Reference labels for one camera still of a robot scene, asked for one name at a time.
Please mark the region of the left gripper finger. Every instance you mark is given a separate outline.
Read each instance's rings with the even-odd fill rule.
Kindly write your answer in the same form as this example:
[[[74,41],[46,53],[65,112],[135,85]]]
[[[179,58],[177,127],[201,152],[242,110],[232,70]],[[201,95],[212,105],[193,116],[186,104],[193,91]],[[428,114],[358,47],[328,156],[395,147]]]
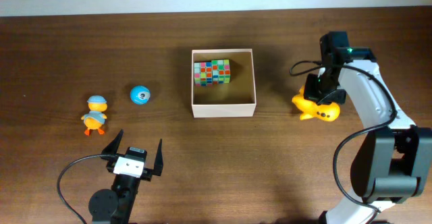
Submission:
[[[122,141],[122,136],[124,134],[123,130],[120,130],[117,136],[102,150],[101,154],[103,155],[101,158],[103,160],[114,160],[118,158],[118,148],[120,142]]]
[[[155,157],[155,162],[152,170],[152,174],[161,176],[163,172],[163,153],[162,153],[163,140],[159,140],[158,149]]]

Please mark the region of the yellow rubber animal toy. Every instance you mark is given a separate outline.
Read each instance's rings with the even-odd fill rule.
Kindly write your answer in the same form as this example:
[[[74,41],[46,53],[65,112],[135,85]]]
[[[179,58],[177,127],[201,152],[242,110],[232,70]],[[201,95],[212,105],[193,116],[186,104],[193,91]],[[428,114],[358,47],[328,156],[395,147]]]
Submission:
[[[292,102],[302,113],[300,120],[317,118],[322,121],[335,121],[340,115],[340,106],[337,103],[329,105],[318,105],[313,101],[304,98],[304,86],[299,93],[292,98]]]

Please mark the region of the orange duck with blue hat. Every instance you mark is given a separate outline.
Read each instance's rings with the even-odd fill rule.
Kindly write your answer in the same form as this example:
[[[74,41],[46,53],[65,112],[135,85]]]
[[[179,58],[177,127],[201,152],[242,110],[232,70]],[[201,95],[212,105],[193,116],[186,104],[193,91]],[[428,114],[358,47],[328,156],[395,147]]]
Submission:
[[[107,110],[107,101],[101,95],[90,96],[87,100],[89,112],[81,117],[83,124],[86,126],[84,134],[89,136],[96,130],[100,135],[105,133],[103,126],[107,116],[104,112]]]

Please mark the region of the colourful puzzle cube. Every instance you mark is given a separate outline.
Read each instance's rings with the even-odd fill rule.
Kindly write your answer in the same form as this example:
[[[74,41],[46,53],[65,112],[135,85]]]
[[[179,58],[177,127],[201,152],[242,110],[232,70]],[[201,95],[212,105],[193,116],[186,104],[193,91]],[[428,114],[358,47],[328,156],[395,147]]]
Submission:
[[[211,61],[213,84],[228,84],[231,80],[231,68],[229,59]]]
[[[195,86],[211,86],[213,84],[213,68],[210,61],[195,62],[193,70]]]

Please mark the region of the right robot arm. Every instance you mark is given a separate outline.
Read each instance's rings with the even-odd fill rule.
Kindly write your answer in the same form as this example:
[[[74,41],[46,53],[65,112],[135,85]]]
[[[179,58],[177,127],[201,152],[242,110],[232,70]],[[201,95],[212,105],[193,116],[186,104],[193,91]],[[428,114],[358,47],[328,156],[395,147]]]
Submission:
[[[329,32],[320,39],[318,74],[307,79],[293,102],[304,100],[303,118],[334,120],[339,105],[350,98],[363,125],[338,144],[333,155],[333,177],[338,157],[349,141],[364,136],[350,168],[351,188],[319,223],[375,223],[379,213],[420,196],[431,167],[431,128],[418,127],[398,106],[388,90],[372,50],[351,47],[346,32]]]

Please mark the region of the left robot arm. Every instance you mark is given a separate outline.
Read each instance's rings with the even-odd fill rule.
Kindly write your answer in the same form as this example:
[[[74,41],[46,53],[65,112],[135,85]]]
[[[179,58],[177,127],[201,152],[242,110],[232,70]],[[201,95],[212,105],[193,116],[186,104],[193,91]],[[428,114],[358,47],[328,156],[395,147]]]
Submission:
[[[89,200],[88,210],[93,223],[128,224],[140,183],[162,174],[163,141],[159,141],[153,168],[148,168],[147,151],[129,147],[124,154],[117,152],[123,134],[121,130],[102,150],[101,158],[107,161],[106,168],[115,178],[109,189],[95,192]]]

